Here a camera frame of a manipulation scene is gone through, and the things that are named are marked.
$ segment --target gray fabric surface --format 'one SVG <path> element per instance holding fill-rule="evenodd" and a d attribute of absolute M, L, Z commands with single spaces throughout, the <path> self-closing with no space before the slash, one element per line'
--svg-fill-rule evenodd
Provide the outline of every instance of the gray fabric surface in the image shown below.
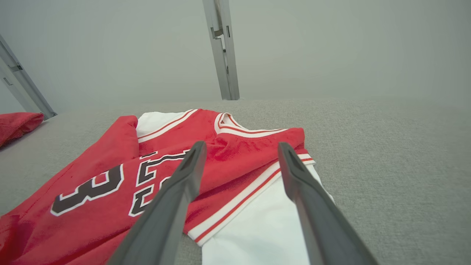
<path fill-rule="evenodd" d="M 218 101 L 60 114 L 0 149 L 0 213 L 33 194 L 121 115 L 205 108 L 249 129 L 303 127 L 326 189 L 383 265 L 471 262 L 471 116 L 404 99 Z M 177 264 L 200 264 L 186 236 Z"/>

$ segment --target red towel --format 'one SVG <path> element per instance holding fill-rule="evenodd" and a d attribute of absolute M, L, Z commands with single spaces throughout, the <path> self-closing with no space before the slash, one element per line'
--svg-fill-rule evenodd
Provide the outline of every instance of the red towel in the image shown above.
<path fill-rule="evenodd" d="M 44 119 L 42 113 L 16 112 L 0 115 L 0 146 L 36 129 Z"/>

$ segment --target striped trim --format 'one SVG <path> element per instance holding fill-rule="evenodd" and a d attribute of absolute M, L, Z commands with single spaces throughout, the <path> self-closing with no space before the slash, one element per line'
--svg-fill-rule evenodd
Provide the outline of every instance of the striped trim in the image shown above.
<path fill-rule="evenodd" d="M 246 138 L 259 138 L 269 136 L 275 133 L 284 132 L 287 129 L 274 130 L 248 130 L 238 124 L 229 113 L 219 113 L 214 120 L 214 130 L 219 133 L 230 133 Z"/>
<path fill-rule="evenodd" d="M 187 120 L 196 111 L 198 111 L 198 110 L 197 109 L 191 109 L 191 110 L 186 111 L 181 116 L 173 119 L 172 121 L 170 121 L 169 123 L 165 124 L 164 126 L 158 128 L 154 132 L 151 132 L 151 133 L 148 133 L 146 135 L 138 137 L 138 142 L 139 143 L 145 142 L 145 141 L 148 141 L 150 139 L 153 139 L 157 136 L 160 136 L 160 135 L 164 134 L 165 132 L 167 132 L 171 128 L 173 128 L 173 127 L 177 126 L 178 124 L 180 124 L 180 123 L 184 122 L 185 120 Z"/>
<path fill-rule="evenodd" d="M 298 157 L 305 165 L 315 163 L 309 154 L 300 154 Z M 228 224 L 247 204 L 261 194 L 280 176 L 280 164 L 276 161 L 260 174 L 255 181 L 250 183 L 242 192 L 237 194 L 230 202 L 211 215 L 208 219 L 191 229 L 188 232 L 188 236 L 199 246 L 202 246 L 209 238 L 211 238 L 211 236 Z"/>

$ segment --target basketball jersey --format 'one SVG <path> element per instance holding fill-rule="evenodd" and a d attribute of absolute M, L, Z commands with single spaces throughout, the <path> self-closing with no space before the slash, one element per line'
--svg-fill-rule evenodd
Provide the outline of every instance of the basketball jersey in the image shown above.
<path fill-rule="evenodd" d="M 280 141 L 289 143 L 314 170 L 301 128 L 248 130 L 228 113 L 202 109 L 145 113 L 139 120 L 123 116 L 1 217 L 0 263 L 106 263 L 196 141 L 206 142 L 207 160 L 184 232 L 200 246 L 281 181 Z M 208 257 L 220 246 L 206 248 Z"/>

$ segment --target red fabric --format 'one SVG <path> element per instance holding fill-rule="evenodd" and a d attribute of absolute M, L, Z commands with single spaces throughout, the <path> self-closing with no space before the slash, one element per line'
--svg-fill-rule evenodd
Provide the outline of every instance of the red fabric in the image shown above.
<path fill-rule="evenodd" d="M 42 113 L 16 112 L 0 114 L 0 146 L 36 129 L 44 120 Z"/>
<path fill-rule="evenodd" d="M 261 138 L 217 134 L 217 115 L 198 110 L 141 143 L 136 117 L 120 117 L 98 142 L 0 218 L 0 264 L 104 264 L 196 141 L 206 141 L 208 152 L 200 195 L 188 207 L 185 232 L 276 161 L 279 141 L 306 153 L 300 128 Z M 112 183 L 106 193 L 89 192 Z M 87 196 L 63 207 L 86 188 Z"/>

